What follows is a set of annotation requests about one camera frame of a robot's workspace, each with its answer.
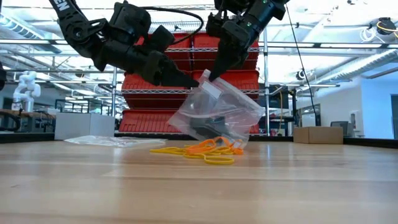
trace pole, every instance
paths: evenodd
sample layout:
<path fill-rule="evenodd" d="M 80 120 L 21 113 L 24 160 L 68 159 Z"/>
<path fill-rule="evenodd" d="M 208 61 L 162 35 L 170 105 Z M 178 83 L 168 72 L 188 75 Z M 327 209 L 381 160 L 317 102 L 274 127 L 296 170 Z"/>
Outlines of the pole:
<path fill-rule="evenodd" d="M 268 82 L 268 44 L 267 44 L 267 28 L 262 32 L 264 36 L 264 79 L 266 88 L 266 130 L 267 136 L 270 136 L 269 128 L 269 82 Z"/>
<path fill-rule="evenodd" d="M 118 79 L 118 68 L 113 67 L 112 79 L 112 117 L 116 116 L 116 80 Z"/>
<path fill-rule="evenodd" d="M 294 128 L 299 126 L 299 116 L 297 114 L 297 102 L 296 102 L 296 89 L 292 90 L 292 109 L 293 109 L 293 118 L 294 118 Z"/>

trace flat plastic bag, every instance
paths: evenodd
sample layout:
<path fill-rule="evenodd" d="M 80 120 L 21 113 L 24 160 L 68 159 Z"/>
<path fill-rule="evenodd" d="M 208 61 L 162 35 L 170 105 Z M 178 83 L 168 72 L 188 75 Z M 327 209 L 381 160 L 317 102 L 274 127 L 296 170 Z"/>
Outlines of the flat plastic bag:
<path fill-rule="evenodd" d="M 203 72 L 200 86 L 192 90 L 169 124 L 197 140 L 223 136 L 231 142 L 242 140 L 244 147 L 264 109 L 221 78 L 209 82 L 209 75 L 209 70 Z"/>
<path fill-rule="evenodd" d="M 106 137 L 106 136 L 82 136 L 66 139 L 66 142 L 75 144 L 90 144 L 95 146 L 113 147 L 158 147 L 165 144 L 165 139 L 144 139 L 131 137 Z"/>

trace cable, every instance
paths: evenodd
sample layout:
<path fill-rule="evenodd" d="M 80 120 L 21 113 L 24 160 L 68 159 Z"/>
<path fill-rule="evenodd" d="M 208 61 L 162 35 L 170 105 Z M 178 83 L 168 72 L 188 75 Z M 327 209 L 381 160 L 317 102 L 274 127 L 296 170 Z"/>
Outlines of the cable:
<path fill-rule="evenodd" d="M 303 68 L 303 73 L 304 73 L 304 76 L 305 76 L 305 80 L 307 81 L 307 85 L 308 85 L 309 90 L 310 90 L 310 94 L 311 94 L 311 105 L 312 105 L 313 113 L 314 113 L 314 115 L 315 115 L 315 125 L 318 126 L 318 122 L 317 122 L 317 121 L 318 121 L 318 120 L 317 120 L 317 112 L 315 111 L 315 106 L 313 105 L 313 97 L 312 97 L 311 85 L 310 85 L 310 82 L 308 81 L 307 73 L 305 72 L 305 69 L 304 69 L 303 59 L 301 58 L 301 53 L 300 53 L 300 49 L 299 49 L 299 44 L 297 43 L 296 35 L 295 35 L 295 33 L 294 33 L 294 28 L 293 28 L 292 19 L 290 18 L 289 8 L 287 7 L 287 4 L 286 4 L 286 11 L 287 11 L 287 15 L 288 15 L 288 17 L 289 17 L 290 26 L 291 26 L 292 32 L 293 32 L 294 42 L 296 43 L 297 53 L 298 53 L 298 56 L 300 57 L 300 62 L 301 62 L 301 66 L 302 66 L 302 68 Z"/>
<path fill-rule="evenodd" d="M 380 23 L 382 23 L 382 22 L 379 21 L 376 25 L 377 25 L 378 28 L 380 28 L 380 29 L 382 29 L 382 30 L 390 31 L 390 32 L 397 32 L 397 31 L 398 31 L 398 29 L 392 30 L 392 29 L 387 29 L 387 28 L 381 27 L 381 26 L 380 26 Z"/>
<path fill-rule="evenodd" d="M 187 11 L 183 11 L 183 10 L 179 10 L 179 9 L 165 9 L 165 8 L 162 8 L 162 7 L 152 7 L 152 6 L 147 6 L 147 7 L 142 7 L 142 8 L 145 9 L 145 10 L 155 10 L 155 11 L 180 13 L 180 14 L 185 14 L 185 15 L 192 16 L 192 17 L 195 17 L 195 18 L 199 19 L 200 26 L 199 26 L 199 28 L 197 30 L 193 31 L 191 34 L 187 35 L 186 37 L 183 37 L 181 39 L 176 40 L 171 45 L 175 45 L 175 44 L 181 43 L 184 40 L 187 40 L 188 38 L 194 36 L 195 34 L 199 33 L 201 28 L 205 25 L 205 21 L 203 21 L 203 19 L 200 16 L 198 16 L 198 15 L 192 13 L 192 12 L 187 12 Z"/>
<path fill-rule="evenodd" d="M 382 40 L 379 36 L 377 36 L 376 30 L 375 29 L 368 29 L 368 28 L 364 28 L 363 30 L 361 30 L 360 34 L 359 34 L 361 40 L 363 42 L 370 42 L 372 41 L 375 37 L 378 38 L 381 42 L 385 43 L 384 40 Z"/>
<path fill-rule="evenodd" d="M 396 33 L 396 32 L 398 32 L 398 29 L 395 29 L 395 30 L 392 30 L 392 29 L 387 29 L 387 28 L 384 28 L 384 27 L 381 27 L 380 26 L 380 23 L 382 23 L 381 21 L 379 21 L 376 25 L 377 25 L 377 27 L 379 28 L 379 29 L 382 29 L 382 30 L 385 30 L 385 31 L 390 31 L 390 32 L 393 32 L 394 33 L 394 35 L 398 38 L 398 34 Z"/>

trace computer monitor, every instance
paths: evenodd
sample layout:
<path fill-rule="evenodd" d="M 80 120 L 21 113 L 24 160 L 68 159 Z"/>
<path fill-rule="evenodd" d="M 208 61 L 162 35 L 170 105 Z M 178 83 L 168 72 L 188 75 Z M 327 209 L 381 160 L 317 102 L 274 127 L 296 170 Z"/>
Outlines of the computer monitor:
<path fill-rule="evenodd" d="M 331 127 L 342 127 L 343 128 L 343 135 L 348 135 L 348 121 L 332 121 L 330 123 Z"/>

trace wall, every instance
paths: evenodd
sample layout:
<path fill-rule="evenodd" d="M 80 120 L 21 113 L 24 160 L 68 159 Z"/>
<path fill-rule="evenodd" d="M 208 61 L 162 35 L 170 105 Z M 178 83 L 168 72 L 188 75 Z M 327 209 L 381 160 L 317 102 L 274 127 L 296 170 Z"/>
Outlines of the wall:
<path fill-rule="evenodd" d="M 2 91 L 0 91 L 0 109 L 3 106 L 4 98 L 11 98 L 12 94 L 17 85 L 6 85 Z M 42 103 L 45 105 L 49 105 L 54 107 L 56 99 L 65 99 L 66 94 L 58 89 L 55 88 L 45 88 L 41 86 L 41 96 L 39 98 L 35 98 L 35 103 Z"/>
<path fill-rule="evenodd" d="M 349 121 L 352 111 L 362 111 L 361 79 L 340 83 L 340 87 L 321 88 L 315 93 L 314 104 L 321 106 L 322 126 L 330 126 L 332 121 Z M 297 108 L 310 106 L 310 98 L 298 98 Z M 363 119 L 356 119 L 356 135 L 363 135 Z"/>
<path fill-rule="evenodd" d="M 391 95 L 395 94 L 398 94 L 398 80 L 376 78 L 362 81 L 364 133 L 367 138 L 394 138 Z"/>

